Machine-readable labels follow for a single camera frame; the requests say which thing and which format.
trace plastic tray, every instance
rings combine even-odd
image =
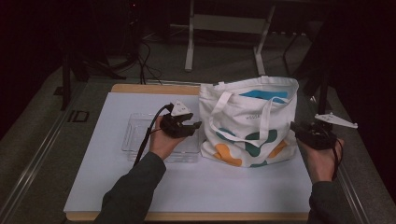
[[[128,126],[124,136],[122,151],[128,154],[128,160],[134,161],[137,151],[146,135],[147,128],[154,119],[153,114],[132,114],[129,118]],[[193,124],[196,122],[194,117],[191,120],[183,122],[184,124]],[[183,142],[177,145],[172,154],[165,161],[175,162],[196,162],[200,152],[199,131],[195,131],[193,136],[187,137]],[[143,155],[149,151],[148,144],[143,151]]]

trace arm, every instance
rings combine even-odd
[[[307,223],[346,223],[343,211],[339,206],[335,184],[332,182],[335,160],[332,150],[315,150],[301,141],[299,141],[299,144],[307,153],[308,172],[313,183],[311,197],[309,198],[311,211]],[[344,144],[341,139],[340,144],[336,144],[335,151],[341,160],[341,150]]]
[[[161,119],[156,120],[156,127]],[[163,160],[183,139],[171,138],[161,130],[153,132],[149,152],[105,194],[102,211],[94,223],[143,223],[166,170]]]

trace white paper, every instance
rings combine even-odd
[[[199,115],[198,96],[110,93],[64,207],[100,211],[102,199],[133,163],[121,150],[132,113],[156,113],[175,100]],[[150,212],[305,213],[311,181],[300,152],[290,161],[259,168],[233,167],[199,157],[196,163],[168,162]]]

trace gray sleeve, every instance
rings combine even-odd
[[[143,223],[166,167],[156,154],[146,156],[105,194],[94,223]]]
[[[311,197],[309,198],[311,211],[309,212],[309,224],[346,223],[343,211],[336,196],[333,182],[318,182],[312,186]]]

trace tote bag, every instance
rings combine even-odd
[[[206,137],[202,155],[242,167],[290,159],[296,150],[290,122],[298,87],[293,78],[266,76],[202,84],[200,117]]]

